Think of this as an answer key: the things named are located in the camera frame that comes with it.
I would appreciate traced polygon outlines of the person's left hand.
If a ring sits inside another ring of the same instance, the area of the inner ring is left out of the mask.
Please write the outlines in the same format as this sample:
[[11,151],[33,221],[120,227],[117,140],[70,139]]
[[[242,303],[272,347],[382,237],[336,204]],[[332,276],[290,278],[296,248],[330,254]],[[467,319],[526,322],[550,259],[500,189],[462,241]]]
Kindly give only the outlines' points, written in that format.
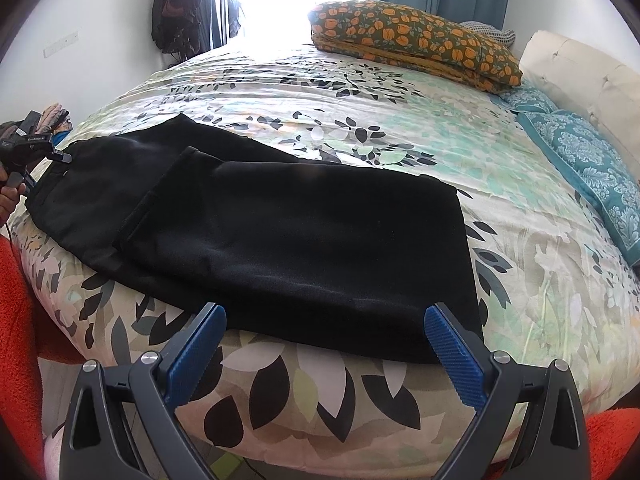
[[17,188],[15,186],[9,186],[9,175],[6,173],[4,167],[0,168],[0,180],[0,226],[5,226],[10,215],[14,213],[17,204],[20,202],[21,196],[25,193],[26,184],[21,182]]

